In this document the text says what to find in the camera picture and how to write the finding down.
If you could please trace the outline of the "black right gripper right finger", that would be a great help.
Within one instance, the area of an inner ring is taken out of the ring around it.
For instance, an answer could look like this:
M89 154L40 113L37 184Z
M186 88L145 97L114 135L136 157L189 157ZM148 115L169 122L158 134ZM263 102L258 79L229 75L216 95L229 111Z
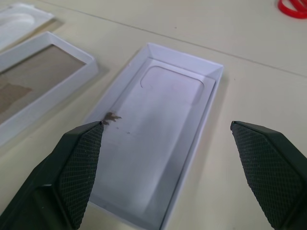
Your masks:
M247 183L274 230L307 230L307 158L280 132L241 121L230 129Z

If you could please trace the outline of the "white box tray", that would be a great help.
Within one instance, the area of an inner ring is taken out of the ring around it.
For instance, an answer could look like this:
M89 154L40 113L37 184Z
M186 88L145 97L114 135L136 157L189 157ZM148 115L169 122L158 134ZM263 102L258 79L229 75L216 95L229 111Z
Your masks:
M223 66L153 43L85 119L104 124L90 202L142 230L165 230L196 154Z

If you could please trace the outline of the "white box lid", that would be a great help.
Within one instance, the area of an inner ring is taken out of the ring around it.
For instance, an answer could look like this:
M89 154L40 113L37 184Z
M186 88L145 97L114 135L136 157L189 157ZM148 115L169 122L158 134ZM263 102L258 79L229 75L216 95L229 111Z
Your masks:
M0 53L0 146L97 74L93 56L51 32Z

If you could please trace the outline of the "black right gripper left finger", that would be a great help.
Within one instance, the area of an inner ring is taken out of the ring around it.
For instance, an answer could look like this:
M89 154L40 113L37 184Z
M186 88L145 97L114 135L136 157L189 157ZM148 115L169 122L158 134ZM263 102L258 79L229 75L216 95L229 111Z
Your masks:
M0 215L0 230L78 230L94 185L104 125L65 133Z

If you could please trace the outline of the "white moulded insert tray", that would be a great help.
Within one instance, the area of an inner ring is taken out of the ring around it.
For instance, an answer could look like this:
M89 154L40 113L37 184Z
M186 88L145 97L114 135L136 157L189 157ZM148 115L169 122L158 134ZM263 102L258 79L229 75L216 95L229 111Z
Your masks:
M0 52L53 19L53 14L24 3L0 9Z

